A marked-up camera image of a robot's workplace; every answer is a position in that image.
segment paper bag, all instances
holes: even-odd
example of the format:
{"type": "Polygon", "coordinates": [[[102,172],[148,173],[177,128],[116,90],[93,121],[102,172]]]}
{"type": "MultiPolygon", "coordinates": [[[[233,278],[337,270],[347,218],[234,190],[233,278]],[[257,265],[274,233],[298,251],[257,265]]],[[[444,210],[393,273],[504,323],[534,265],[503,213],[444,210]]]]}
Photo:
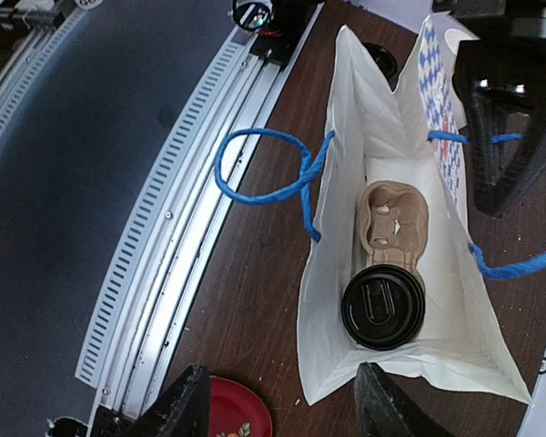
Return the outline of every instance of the paper bag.
{"type": "Polygon", "coordinates": [[[364,46],[342,27],[326,131],[335,130],[323,177],[298,308],[298,365],[309,404],[356,374],[360,363],[425,378],[449,391],[531,397],[501,336],[483,278],[469,251],[460,145],[430,143],[432,129],[456,131],[440,49],[427,19],[394,93],[364,46]],[[367,267],[356,227],[359,198],[375,181],[412,185],[429,207],[429,238],[418,263],[425,320],[414,340],[372,351],[348,335],[340,300],[367,267]]]}

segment red saucer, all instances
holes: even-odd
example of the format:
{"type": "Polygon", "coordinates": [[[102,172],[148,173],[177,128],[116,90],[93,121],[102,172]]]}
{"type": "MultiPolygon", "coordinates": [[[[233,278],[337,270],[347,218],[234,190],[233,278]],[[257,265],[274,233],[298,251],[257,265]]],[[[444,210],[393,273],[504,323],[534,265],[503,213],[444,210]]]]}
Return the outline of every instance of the red saucer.
{"type": "Polygon", "coordinates": [[[272,437],[273,422],[263,401],[244,385],[210,378],[208,437],[272,437]]]}

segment blue printed design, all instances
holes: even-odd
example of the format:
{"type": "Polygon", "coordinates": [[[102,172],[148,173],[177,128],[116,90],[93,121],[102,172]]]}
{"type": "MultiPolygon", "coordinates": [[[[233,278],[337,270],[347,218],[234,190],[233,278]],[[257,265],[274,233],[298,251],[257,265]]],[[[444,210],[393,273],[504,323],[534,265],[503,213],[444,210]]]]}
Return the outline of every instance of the blue printed design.
{"type": "MultiPolygon", "coordinates": [[[[445,75],[439,42],[431,21],[425,23],[425,30],[420,42],[419,87],[420,99],[429,129],[457,133],[458,129],[451,106],[450,86],[445,75]]],[[[463,183],[460,177],[463,166],[461,144],[443,140],[434,140],[432,143],[441,175],[457,203],[457,195],[463,183]]]]}

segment black plastic lid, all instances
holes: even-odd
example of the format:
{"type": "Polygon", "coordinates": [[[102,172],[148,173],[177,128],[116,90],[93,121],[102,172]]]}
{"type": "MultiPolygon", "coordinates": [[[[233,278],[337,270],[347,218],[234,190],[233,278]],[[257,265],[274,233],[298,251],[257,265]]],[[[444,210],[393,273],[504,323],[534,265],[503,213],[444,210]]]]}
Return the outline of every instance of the black plastic lid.
{"type": "Polygon", "coordinates": [[[405,269],[389,264],[361,271],[346,287],[342,319],[349,335],[376,351],[411,340],[425,319],[425,293],[405,269]]]}
{"type": "Polygon", "coordinates": [[[376,62],[376,65],[379,66],[384,77],[388,80],[392,79],[399,72],[397,60],[386,48],[374,43],[364,43],[364,46],[374,59],[374,62],[376,62]]]}

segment blue rope handle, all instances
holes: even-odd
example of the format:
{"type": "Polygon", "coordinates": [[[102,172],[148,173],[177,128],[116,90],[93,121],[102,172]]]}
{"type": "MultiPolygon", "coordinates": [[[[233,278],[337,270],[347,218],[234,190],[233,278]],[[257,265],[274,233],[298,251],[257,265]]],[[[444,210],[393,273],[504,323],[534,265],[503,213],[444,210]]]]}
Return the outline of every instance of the blue rope handle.
{"type": "MultiPolygon", "coordinates": [[[[442,130],[431,130],[429,132],[429,141],[432,141],[433,139],[442,139],[444,141],[469,144],[469,140],[463,135],[451,134],[450,132],[445,132],[442,130]]],[[[521,139],[523,139],[523,134],[495,135],[491,137],[491,144],[501,144],[508,141],[518,141],[521,139]]],[[[510,264],[504,267],[488,267],[485,264],[485,259],[483,258],[483,251],[475,244],[470,244],[470,252],[475,257],[481,275],[483,275],[485,279],[516,279],[546,269],[546,251],[527,261],[510,264]]]]}
{"type": "Polygon", "coordinates": [[[232,198],[239,203],[250,206],[279,203],[300,193],[301,207],[303,209],[304,227],[308,234],[313,238],[313,240],[319,242],[321,240],[321,234],[317,229],[314,228],[313,218],[311,217],[311,196],[309,194],[309,183],[318,175],[321,169],[323,169],[324,162],[326,160],[326,154],[328,153],[329,143],[334,136],[335,132],[333,130],[330,130],[326,135],[326,138],[324,139],[321,150],[319,151],[313,162],[311,162],[311,152],[309,152],[309,149],[306,147],[306,145],[303,144],[303,142],[299,139],[293,137],[290,134],[286,134],[285,132],[279,132],[278,130],[274,129],[261,128],[241,129],[236,132],[232,132],[225,138],[225,140],[218,148],[217,156],[215,158],[215,179],[217,181],[217,186],[223,193],[225,193],[226,196],[232,198]],[[227,149],[228,144],[233,139],[235,139],[236,137],[242,137],[247,135],[275,137],[287,141],[292,146],[295,146],[301,154],[301,168],[299,169],[299,179],[284,188],[280,188],[276,191],[260,196],[247,196],[245,194],[237,193],[236,191],[231,189],[231,187],[227,185],[227,182],[225,182],[222,178],[222,158],[225,155],[225,150],[227,149]]]}

